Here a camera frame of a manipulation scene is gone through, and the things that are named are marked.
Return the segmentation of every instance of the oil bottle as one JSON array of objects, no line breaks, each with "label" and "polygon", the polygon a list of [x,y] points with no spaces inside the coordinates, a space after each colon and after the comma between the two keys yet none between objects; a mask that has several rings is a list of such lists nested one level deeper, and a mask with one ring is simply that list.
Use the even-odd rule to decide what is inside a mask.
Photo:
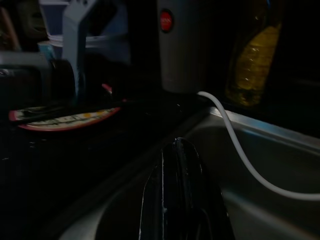
[{"label": "oil bottle", "polygon": [[285,0],[244,0],[228,74],[226,96],[257,105],[265,88],[282,27]]}]

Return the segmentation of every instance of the cooking oil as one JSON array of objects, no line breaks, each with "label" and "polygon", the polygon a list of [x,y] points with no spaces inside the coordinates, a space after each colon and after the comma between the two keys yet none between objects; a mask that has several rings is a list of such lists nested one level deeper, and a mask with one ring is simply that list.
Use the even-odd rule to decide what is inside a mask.
[{"label": "cooking oil", "polygon": [[245,106],[261,101],[280,30],[281,24],[268,26],[244,47],[235,63],[234,79],[226,88],[230,99]]}]

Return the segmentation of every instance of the stainless steel sink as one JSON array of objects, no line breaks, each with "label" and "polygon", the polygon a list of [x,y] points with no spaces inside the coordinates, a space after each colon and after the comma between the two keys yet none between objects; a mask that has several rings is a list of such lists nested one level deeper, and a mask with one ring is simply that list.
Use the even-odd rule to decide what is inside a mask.
[{"label": "stainless steel sink", "polygon": [[[232,112],[228,115],[247,157],[265,179],[286,190],[320,193],[320,139]],[[289,199],[256,181],[216,108],[187,134],[183,132],[176,137],[185,136],[195,145],[211,180],[220,185],[236,240],[320,240],[320,201]],[[75,236],[76,240],[137,240],[145,180],[79,219],[60,240]],[[114,224],[128,230],[119,232]],[[77,234],[79,229],[92,234],[84,237]]]}]

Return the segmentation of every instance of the red button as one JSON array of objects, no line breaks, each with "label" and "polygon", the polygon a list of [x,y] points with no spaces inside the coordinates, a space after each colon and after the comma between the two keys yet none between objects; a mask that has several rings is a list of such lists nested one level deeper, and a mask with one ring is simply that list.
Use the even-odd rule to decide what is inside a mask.
[{"label": "red button", "polygon": [[165,32],[169,32],[172,28],[173,20],[171,13],[168,11],[163,11],[160,15],[161,29]]}]

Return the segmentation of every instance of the dark countertop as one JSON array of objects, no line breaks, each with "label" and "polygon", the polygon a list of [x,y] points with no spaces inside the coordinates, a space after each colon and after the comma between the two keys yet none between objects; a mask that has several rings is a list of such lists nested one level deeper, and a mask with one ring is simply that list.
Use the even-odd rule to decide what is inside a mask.
[{"label": "dark countertop", "polygon": [[146,99],[157,101],[124,108],[82,129],[33,132],[2,126],[0,238],[33,236],[64,208],[207,105],[197,96],[163,92],[150,96]]},{"label": "dark countertop", "polygon": [[319,88],[309,86],[267,88],[261,104],[254,107],[231,102],[223,91],[212,92],[227,110],[320,138]]}]

